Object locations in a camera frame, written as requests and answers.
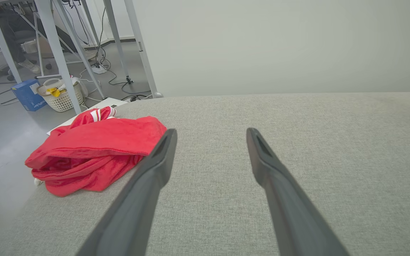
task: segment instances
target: shoe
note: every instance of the shoe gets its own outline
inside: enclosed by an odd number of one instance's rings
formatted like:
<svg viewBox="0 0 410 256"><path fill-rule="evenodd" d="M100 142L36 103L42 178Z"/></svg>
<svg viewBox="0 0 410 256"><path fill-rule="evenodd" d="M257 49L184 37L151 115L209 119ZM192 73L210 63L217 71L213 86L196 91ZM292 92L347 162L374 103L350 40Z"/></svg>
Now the shoe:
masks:
<svg viewBox="0 0 410 256"><path fill-rule="evenodd" d="M34 74L40 74L41 73L41 67L38 66L38 65L33 64L28 59L26 59L22 63L18 63L18 65L21 65L22 67L29 69Z"/></svg>

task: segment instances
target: gray upholstered table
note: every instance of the gray upholstered table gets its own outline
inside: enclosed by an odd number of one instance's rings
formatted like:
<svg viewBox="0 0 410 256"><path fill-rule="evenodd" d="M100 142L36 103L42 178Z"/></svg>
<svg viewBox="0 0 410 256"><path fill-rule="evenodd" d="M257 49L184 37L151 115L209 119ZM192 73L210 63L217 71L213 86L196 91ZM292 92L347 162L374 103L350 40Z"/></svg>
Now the gray upholstered table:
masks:
<svg viewBox="0 0 410 256"><path fill-rule="evenodd" d="M178 131L147 255L276 255L247 127L258 128L352 255L410 255L410 93L181 97L117 107ZM73 255L129 172L102 193L40 186L0 255Z"/></svg>

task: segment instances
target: chair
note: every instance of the chair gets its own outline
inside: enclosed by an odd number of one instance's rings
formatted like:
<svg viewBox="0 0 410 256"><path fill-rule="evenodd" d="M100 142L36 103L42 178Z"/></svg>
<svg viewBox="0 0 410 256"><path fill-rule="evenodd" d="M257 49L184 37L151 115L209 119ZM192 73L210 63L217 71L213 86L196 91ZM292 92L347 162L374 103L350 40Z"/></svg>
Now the chair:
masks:
<svg viewBox="0 0 410 256"><path fill-rule="evenodd" d="M28 30L26 30L26 31L17 31L17 32L14 32L14 34L15 34L15 37L16 37L15 42L18 43L18 44L23 44L25 42L29 42L29 41L32 41L32 40L36 39L36 32L35 31L28 31ZM31 60L30 59L30 61L34 64L37 63L37 60ZM52 69L52 65L50 63L47 63L45 65L45 68L50 70L50 69ZM9 80L9 81L15 80L14 76L12 75L12 71L10 71L10 70L8 71L7 80Z"/></svg>

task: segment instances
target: blue box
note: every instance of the blue box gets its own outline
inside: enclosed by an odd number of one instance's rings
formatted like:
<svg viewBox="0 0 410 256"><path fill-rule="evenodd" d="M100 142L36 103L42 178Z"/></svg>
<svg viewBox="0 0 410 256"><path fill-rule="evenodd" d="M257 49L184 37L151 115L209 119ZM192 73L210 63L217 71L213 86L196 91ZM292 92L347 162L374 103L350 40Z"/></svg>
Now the blue box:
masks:
<svg viewBox="0 0 410 256"><path fill-rule="evenodd" d="M36 89L41 86L37 79L29 79L12 86L13 93L20 101L21 105L28 111L36 111L47 105L47 102L39 95Z"/></svg>

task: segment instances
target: red cloth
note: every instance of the red cloth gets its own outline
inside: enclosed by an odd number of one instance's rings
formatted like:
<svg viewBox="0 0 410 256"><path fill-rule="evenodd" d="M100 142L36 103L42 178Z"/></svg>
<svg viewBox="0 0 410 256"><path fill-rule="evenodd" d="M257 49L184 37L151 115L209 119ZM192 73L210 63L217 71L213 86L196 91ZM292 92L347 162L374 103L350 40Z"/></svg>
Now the red cloth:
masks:
<svg viewBox="0 0 410 256"><path fill-rule="evenodd" d="M111 107L79 114L71 125L54 129L26 166L56 196L103 191L149 155L166 131L154 117L113 115Z"/></svg>

